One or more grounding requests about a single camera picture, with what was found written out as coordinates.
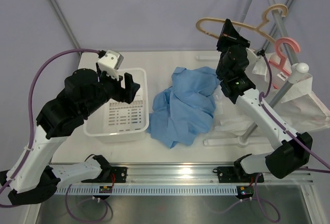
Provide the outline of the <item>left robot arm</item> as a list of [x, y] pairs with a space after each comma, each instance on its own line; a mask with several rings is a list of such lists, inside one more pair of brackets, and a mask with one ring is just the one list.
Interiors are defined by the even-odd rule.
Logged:
[[42, 203], [57, 189], [77, 182], [107, 181], [112, 167], [102, 155], [74, 165], [50, 166], [49, 162], [97, 109], [111, 99], [130, 104], [139, 89], [129, 73], [114, 79], [106, 71], [82, 68], [67, 77], [64, 89], [41, 109], [32, 139], [16, 165], [1, 171], [1, 186], [11, 188], [10, 207]]

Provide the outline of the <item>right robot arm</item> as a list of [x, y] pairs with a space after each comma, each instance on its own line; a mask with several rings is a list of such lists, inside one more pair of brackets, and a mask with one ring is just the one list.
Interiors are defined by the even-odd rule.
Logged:
[[312, 137], [287, 124], [265, 101], [264, 93], [249, 79], [245, 69], [252, 62], [250, 42], [226, 19], [217, 42], [220, 60], [216, 69], [223, 94], [261, 129], [269, 140], [271, 153], [247, 154], [234, 162], [234, 177], [247, 180], [252, 174], [288, 176], [309, 161]]

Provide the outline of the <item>blue shirt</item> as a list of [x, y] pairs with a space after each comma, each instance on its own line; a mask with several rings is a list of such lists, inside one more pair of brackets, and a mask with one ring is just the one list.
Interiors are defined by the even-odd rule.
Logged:
[[172, 86], [153, 100], [146, 131], [168, 148], [177, 144], [190, 146], [199, 134], [208, 133], [213, 126], [213, 93], [220, 81], [216, 71], [207, 66], [195, 70], [177, 67], [171, 79]]

